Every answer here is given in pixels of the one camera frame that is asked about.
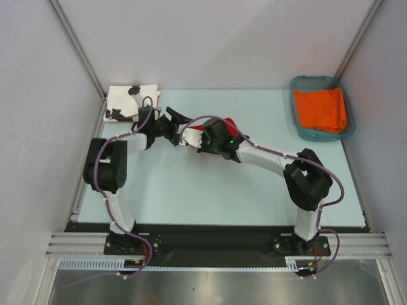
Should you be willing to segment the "red t shirt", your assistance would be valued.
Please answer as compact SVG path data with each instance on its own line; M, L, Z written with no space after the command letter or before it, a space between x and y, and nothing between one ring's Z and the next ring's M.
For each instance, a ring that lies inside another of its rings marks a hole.
M238 134L238 131L236 129L237 126L231 118L224 118L224 123L232 136L236 136ZM189 128L193 130L198 130L200 132L204 130L203 125L189 126Z

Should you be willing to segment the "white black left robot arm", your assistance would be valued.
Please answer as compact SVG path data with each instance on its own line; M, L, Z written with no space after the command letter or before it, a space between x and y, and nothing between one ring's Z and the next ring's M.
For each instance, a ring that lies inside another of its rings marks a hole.
M189 123L191 118L170 107L166 112L169 116L148 105L140 107L128 132L108 139L94 137L88 148L83 180L101 195L110 218L109 230L121 234L118 246L127 254L135 253L141 245L141 239L132 233L136 221L120 194L127 181L128 145L135 144L137 151L143 151L149 149L158 137L178 145L179 127Z

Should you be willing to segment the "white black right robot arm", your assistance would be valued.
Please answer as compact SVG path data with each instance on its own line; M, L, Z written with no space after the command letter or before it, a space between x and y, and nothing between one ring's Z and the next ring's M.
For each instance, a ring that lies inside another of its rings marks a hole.
M219 117L205 117L201 130L182 129L179 142L201 152L222 156L225 160L253 165L275 173L285 181L291 201L297 206L293 247L308 255L316 248L319 210L329 194L333 180L319 158L310 149L297 154L259 145L233 123Z

